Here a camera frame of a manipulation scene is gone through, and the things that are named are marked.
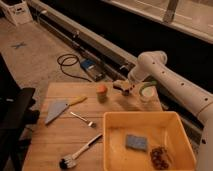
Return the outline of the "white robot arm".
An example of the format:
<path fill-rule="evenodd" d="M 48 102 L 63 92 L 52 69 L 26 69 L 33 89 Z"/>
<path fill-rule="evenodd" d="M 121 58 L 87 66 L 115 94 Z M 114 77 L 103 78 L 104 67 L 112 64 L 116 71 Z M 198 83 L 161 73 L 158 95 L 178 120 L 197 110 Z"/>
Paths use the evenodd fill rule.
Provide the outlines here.
<path fill-rule="evenodd" d="M 135 85 L 154 77 L 204 125 L 195 171 L 213 171 L 213 94 L 167 68 L 166 62 L 163 51 L 143 52 L 128 80 Z"/>

